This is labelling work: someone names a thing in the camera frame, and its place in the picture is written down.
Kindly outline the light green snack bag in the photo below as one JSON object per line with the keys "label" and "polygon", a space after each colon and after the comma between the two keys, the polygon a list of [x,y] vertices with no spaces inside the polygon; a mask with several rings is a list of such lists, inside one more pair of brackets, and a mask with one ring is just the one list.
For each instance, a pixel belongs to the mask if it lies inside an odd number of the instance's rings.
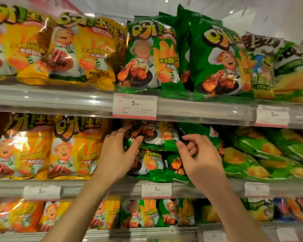
{"label": "light green snack bag", "polygon": [[281,150],[252,126],[225,126],[224,137],[235,148],[259,159],[288,161]]}
{"label": "light green snack bag", "polygon": [[233,147],[219,151],[223,154],[223,168],[227,177],[260,182],[272,181],[270,173],[252,156]]}
{"label": "light green snack bag", "polygon": [[299,134],[288,128],[264,127],[261,131],[283,155],[303,162],[303,137]]}
{"label": "light green snack bag", "polygon": [[259,222],[270,222],[274,218],[275,206],[271,198],[241,198],[243,206]]}

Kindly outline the yellow chef snack bag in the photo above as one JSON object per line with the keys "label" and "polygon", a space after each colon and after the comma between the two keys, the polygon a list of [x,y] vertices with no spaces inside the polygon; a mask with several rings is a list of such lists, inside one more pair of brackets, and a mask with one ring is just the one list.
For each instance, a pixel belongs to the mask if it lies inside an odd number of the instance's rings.
{"label": "yellow chef snack bag", "polygon": [[47,178],[90,179],[111,129],[110,118],[56,115]]}
{"label": "yellow chef snack bag", "polygon": [[95,212],[89,229],[114,229],[117,228],[120,218],[121,198],[112,196],[103,200]]}
{"label": "yellow chef snack bag", "polygon": [[44,57],[55,25],[47,14],[0,3],[0,76],[48,79]]}
{"label": "yellow chef snack bag", "polygon": [[10,113],[0,137],[0,179],[47,179],[55,115]]}
{"label": "yellow chef snack bag", "polygon": [[71,201],[46,202],[39,223],[39,232],[48,232],[71,203]]}
{"label": "yellow chef snack bag", "polygon": [[63,12],[46,57],[48,77],[113,91],[126,60],[127,34],[125,26],[110,18]]}

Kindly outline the orange chef snack bag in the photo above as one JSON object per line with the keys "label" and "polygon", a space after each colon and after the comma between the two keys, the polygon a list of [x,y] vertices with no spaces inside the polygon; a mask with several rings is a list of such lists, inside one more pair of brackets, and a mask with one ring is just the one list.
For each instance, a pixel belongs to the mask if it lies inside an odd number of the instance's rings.
{"label": "orange chef snack bag", "polygon": [[0,233],[37,232],[45,202],[0,203]]}

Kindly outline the person's right hand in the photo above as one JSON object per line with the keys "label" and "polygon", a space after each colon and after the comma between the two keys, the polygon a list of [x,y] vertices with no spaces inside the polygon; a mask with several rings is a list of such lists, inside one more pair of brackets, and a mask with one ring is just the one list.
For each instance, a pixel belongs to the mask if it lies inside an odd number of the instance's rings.
{"label": "person's right hand", "polygon": [[187,134],[183,140],[193,142],[193,168],[185,170],[193,185],[207,198],[227,183],[222,158],[206,135]]}

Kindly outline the person's left forearm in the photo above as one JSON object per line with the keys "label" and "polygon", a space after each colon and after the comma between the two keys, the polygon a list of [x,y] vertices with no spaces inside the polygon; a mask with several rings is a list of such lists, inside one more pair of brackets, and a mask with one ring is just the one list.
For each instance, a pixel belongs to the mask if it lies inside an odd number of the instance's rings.
{"label": "person's left forearm", "polygon": [[104,186],[93,178],[88,180],[41,242],[82,242],[95,212],[113,185]]}

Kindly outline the green chef snack bag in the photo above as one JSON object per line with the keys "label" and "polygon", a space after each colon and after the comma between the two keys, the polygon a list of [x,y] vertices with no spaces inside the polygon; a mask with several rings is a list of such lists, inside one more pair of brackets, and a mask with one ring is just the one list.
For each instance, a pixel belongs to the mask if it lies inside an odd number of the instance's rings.
{"label": "green chef snack bag", "polygon": [[128,178],[142,179],[154,183],[170,183],[166,175],[166,166],[159,152],[139,149],[131,169],[126,174]]}
{"label": "green chef snack bag", "polygon": [[169,181],[192,186],[192,182],[188,178],[179,154],[170,154],[165,160],[165,175]]}
{"label": "green chef snack bag", "polygon": [[193,99],[235,96],[251,92],[255,61],[249,56],[239,34],[223,25],[222,20],[177,8],[186,37]]}
{"label": "green chef snack bag", "polygon": [[160,199],[158,200],[158,209],[163,225],[166,227],[191,227],[196,224],[192,199]]}
{"label": "green chef snack bag", "polygon": [[124,199],[121,201],[120,228],[163,227],[156,199]]}
{"label": "green chef snack bag", "polygon": [[187,99],[180,79],[177,17],[135,16],[127,21],[126,63],[117,74],[115,92]]}
{"label": "green chef snack bag", "polygon": [[137,137],[143,136],[140,149],[178,153],[176,146],[176,142],[180,140],[178,123],[147,120],[124,121],[124,123],[129,122],[133,123],[133,126],[125,134],[124,147],[130,147]]}
{"label": "green chef snack bag", "polygon": [[178,6],[175,18],[175,30],[177,35],[177,48],[180,61],[179,76],[185,89],[191,87],[191,64],[190,64],[190,44],[189,44],[189,17],[182,6]]}

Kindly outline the person's right forearm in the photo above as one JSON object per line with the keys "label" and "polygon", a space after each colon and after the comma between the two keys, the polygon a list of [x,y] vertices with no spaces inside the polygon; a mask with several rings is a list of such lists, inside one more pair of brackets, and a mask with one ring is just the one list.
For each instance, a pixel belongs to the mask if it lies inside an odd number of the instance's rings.
{"label": "person's right forearm", "polygon": [[210,200],[224,226],[228,242],[270,242],[235,195],[227,178],[201,178],[194,185]]}

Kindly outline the green blue cartoon snack bag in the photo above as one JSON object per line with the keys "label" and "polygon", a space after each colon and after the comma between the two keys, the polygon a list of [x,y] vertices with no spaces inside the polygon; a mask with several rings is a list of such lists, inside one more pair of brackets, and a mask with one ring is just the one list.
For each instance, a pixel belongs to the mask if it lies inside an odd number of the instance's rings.
{"label": "green blue cartoon snack bag", "polygon": [[274,57],[274,101],[303,103],[303,44],[284,41]]}
{"label": "green blue cartoon snack bag", "polygon": [[250,79],[250,97],[257,100],[274,100],[275,69],[278,55],[293,45],[284,38],[246,32],[242,42],[253,64]]}

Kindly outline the white red price tag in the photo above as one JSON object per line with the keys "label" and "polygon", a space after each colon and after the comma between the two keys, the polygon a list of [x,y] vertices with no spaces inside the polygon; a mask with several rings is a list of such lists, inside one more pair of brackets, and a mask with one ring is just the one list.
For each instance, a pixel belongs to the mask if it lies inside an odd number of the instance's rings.
{"label": "white red price tag", "polygon": [[42,185],[25,186],[23,190],[24,200],[56,201],[61,198],[61,186]]}
{"label": "white red price tag", "polygon": [[228,242],[226,233],[219,230],[203,231],[204,242]]}
{"label": "white red price tag", "polygon": [[270,186],[268,183],[261,182],[245,182],[244,183],[246,197],[268,197],[270,196]]}
{"label": "white red price tag", "polygon": [[256,108],[257,127],[288,128],[290,109],[281,106],[258,105]]}
{"label": "white red price tag", "polygon": [[114,93],[114,118],[156,120],[157,96]]}
{"label": "white red price tag", "polygon": [[294,227],[277,228],[276,233],[279,242],[299,242],[299,238]]}
{"label": "white red price tag", "polygon": [[170,199],[172,198],[171,183],[144,183],[141,186],[142,199]]}

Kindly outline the person's left hand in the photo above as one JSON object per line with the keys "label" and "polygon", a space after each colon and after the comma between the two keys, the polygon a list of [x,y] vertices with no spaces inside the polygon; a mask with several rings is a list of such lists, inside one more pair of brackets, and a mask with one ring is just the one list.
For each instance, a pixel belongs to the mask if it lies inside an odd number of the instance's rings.
{"label": "person's left hand", "polygon": [[133,123],[113,131],[107,135],[102,145],[98,167],[92,176],[104,186],[111,186],[123,179],[131,169],[133,163],[125,163],[123,160],[125,134],[132,128]]}

